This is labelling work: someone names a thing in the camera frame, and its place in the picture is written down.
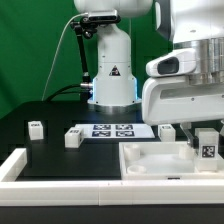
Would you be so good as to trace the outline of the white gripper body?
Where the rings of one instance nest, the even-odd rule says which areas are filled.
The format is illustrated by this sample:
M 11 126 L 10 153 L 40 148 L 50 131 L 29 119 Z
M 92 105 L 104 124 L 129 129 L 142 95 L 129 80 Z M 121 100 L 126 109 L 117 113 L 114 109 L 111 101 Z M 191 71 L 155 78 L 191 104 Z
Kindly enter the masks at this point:
M 192 86 L 186 76 L 149 78 L 142 119 L 150 126 L 224 119 L 224 84 Z

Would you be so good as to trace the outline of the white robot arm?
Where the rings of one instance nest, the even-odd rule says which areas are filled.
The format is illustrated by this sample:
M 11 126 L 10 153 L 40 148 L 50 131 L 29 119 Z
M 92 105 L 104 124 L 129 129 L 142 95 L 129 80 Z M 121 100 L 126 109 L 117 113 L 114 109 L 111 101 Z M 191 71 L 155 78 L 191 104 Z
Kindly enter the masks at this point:
M 74 0 L 98 35 L 90 103 L 121 107 L 135 95 L 129 36 L 119 18 L 142 17 L 135 58 L 146 66 L 142 120 L 149 126 L 224 118 L 224 0 Z

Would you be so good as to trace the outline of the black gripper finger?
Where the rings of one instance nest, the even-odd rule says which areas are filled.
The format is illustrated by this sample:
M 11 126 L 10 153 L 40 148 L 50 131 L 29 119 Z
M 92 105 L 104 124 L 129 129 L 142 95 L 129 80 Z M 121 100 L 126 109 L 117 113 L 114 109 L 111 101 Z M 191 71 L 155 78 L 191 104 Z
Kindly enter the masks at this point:
M 219 131 L 219 134 L 224 137 L 224 119 L 221 120 L 221 129 Z
M 185 136 L 187 137 L 187 144 L 190 147 L 193 147 L 194 146 L 194 136 L 190 132 L 190 130 L 192 128 L 191 123 L 190 122 L 181 123 L 180 128 L 183 131 L 183 133 L 185 134 Z

